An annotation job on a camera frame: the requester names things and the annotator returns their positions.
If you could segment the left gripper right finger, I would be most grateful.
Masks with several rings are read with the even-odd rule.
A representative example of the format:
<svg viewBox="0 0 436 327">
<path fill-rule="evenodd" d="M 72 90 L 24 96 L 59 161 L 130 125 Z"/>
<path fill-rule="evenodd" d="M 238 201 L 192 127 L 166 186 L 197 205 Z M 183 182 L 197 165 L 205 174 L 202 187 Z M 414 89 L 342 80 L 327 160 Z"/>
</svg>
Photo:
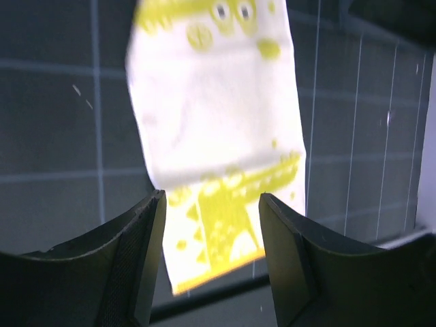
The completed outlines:
<svg viewBox="0 0 436 327">
<path fill-rule="evenodd" d="M 382 249 L 259 201 L 279 326 L 434 326 L 435 235 Z"/>
</svg>

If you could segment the yellow green patterned towel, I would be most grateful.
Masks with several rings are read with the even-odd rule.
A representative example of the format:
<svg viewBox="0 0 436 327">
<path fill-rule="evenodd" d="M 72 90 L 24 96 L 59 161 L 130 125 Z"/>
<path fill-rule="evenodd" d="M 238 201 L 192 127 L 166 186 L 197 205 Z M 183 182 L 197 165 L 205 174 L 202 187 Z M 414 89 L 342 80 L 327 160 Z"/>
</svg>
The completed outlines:
<svg viewBox="0 0 436 327">
<path fill-rule="evenodd" d="M 286 3 L 139 1 L 126 73 L 172 293 L 263 258 L 260 196 L 306 212 Z"/>
</svg>

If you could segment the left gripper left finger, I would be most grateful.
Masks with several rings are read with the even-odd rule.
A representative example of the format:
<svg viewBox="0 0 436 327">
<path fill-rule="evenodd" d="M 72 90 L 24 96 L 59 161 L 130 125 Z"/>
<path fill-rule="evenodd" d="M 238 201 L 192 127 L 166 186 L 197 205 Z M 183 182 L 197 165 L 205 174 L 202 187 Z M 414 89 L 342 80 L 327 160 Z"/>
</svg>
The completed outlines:
<svg viewBox="0 0 436 327">
<path fill-rule="evenodd" d="M 148 326 L 166 222 L 155 190 L 46 252 L 1 254 L 2 326 Z"/>
</svg>

